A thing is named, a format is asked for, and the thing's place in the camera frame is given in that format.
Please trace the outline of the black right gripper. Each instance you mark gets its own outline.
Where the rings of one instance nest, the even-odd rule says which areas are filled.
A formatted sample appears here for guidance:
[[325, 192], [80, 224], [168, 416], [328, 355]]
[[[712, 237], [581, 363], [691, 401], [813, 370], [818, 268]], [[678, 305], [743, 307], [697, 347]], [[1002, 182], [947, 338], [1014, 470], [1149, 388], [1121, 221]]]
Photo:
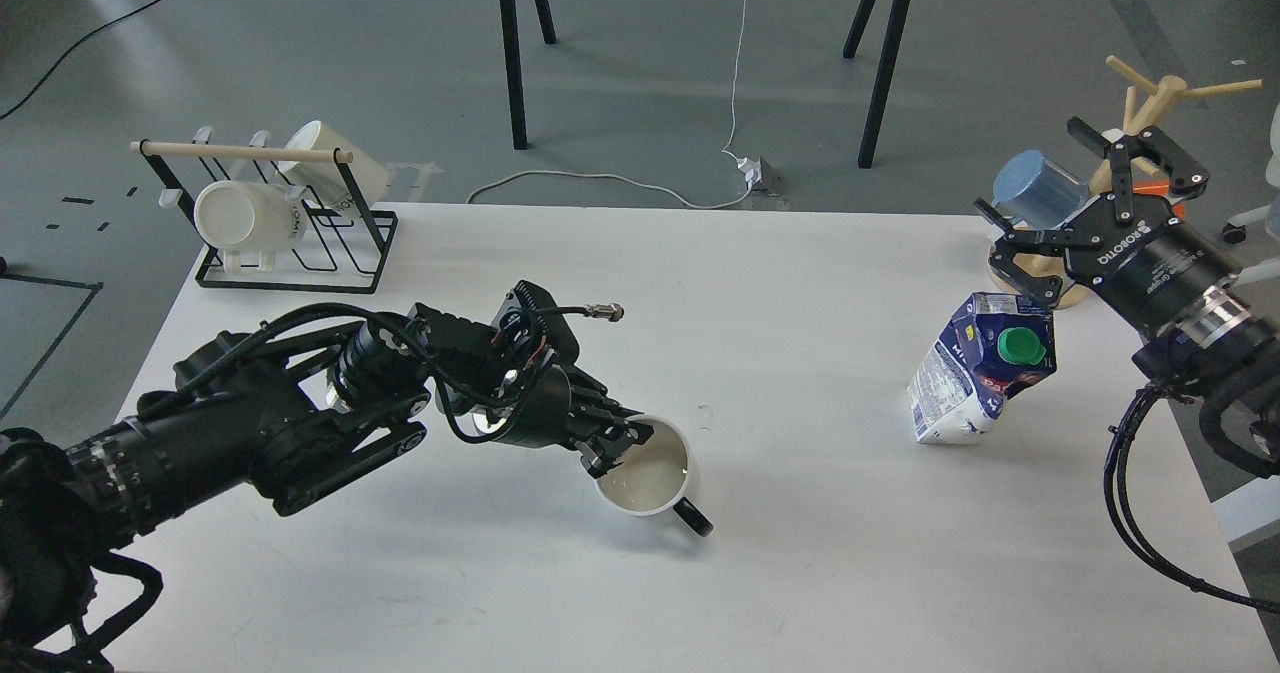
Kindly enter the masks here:
[[[1152, 339], [1210, 287], [1224, 287], [1243, 271], [1242, 264], [1215, 249], [1194, 228], [1178, 221], [1162, 196], [1138, 194], [1132, 200], [1132, 168], [1139, 159], [1147, 159], [1166, 173], [1172, 194], [1196, 200], [1204, 193], [1210, 173], [1164, 131], [1148, 125], [1137, 136], [1120, 136], [1111, 143], [1082, 118], [1071, 116], [1068, 132], [1108, 162], [1111, 202], [1106, 196], [1096, 196], [1064, 225], [1084, 243], [1096, 237], [1097, 244], [1093, 248], [1070, 246], [1064, 262], [1059, 257], [1024, 252], [1012, 257], [1012, 264], [1029, 276], [1062, 278], [1059, 310], [1079, 305], [1093, 290], [1142, 336]], [[992, 209], [986, 200], [979, 198], [975, 203]], [[1002, 218], [995, 209], [992, 211]], [[1029, 230], [1027, 223], [1010, 225]], [[995, 253], [995, 241], [1001, 235], [997, 232], [988, 255]], [[988, 264], [988, 276], [1004, 293], [1019, 293], [992, 264]]]

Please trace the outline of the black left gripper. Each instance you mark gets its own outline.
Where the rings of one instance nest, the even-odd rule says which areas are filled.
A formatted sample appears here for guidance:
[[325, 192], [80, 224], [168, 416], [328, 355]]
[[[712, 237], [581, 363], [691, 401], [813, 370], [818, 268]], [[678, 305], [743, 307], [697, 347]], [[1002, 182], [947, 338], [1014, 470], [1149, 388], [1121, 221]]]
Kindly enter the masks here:
[[617, 303], [561, 307], [532, 281], [517, 281], [509, 290], [493, 326], [504, 376], [500, 392], [515, 392], [517, 400], [506, 409], [475, 409], [470, 440], [580, 450], [582, 468], [599, 480], [626, 450], [648, 444], [654, 429], [576, 366], [580, 348], [567, 321], [571, 313], [618, 322], [625, 310]]

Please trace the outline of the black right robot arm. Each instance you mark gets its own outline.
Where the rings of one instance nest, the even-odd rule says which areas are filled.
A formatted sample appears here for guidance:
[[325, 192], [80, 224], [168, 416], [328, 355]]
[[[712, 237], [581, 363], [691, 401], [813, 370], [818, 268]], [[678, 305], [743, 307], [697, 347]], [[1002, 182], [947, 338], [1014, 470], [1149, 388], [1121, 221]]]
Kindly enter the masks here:
[[1171, 194], [1202, 194], [1208, 171], [1164, 131], [1106, 139], [1078, 116], [1069, 134], [1110, 164], [1111, 189], [1048, 230], [1016, 228], [991, 203], [977, 209], [1002, 234], [989, 264], [1002, 281], [1042, 310], [1057, 308], [1065, 280], [1088, 287], [1139, 331], [1134, 363], [1147, 377], [1119, 424], [1103, 464], [1103, 495], [1121, 541], [1148, 567], [1188, 589], [1276, 613], [1174, 566], [1144, 537], [1126, 490], [1129, 450], [1146, 415], [1165, 398], [1199, 403], [1199, 431], [1217, 455], [1258, 479], [1277, 463], [1277, 328], [1234, 294], [1239, 264], [1176, 216], [1165, 196], [1134, 194], [1132, 162], [1166, 173]]

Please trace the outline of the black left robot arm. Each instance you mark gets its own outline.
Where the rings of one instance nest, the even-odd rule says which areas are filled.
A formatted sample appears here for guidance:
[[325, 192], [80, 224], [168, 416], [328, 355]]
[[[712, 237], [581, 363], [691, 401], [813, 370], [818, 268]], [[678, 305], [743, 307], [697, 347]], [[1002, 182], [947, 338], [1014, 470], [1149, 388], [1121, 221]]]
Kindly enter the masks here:
[[223, 331], [175, 366], [172, 392], [70, 448], [3, 431], [3, 669], [109, 672], [104, 649], [151, 609], [163, 577], [122, 554], [192, 505], [252, 485], [291, 516], [412, 450], [438, 404], [471, 444], [576, 450], [593, 479], [653, 436], [576, 366], [568, 316], [518, 281], [493, 322], [306, 305], [251, 334]]

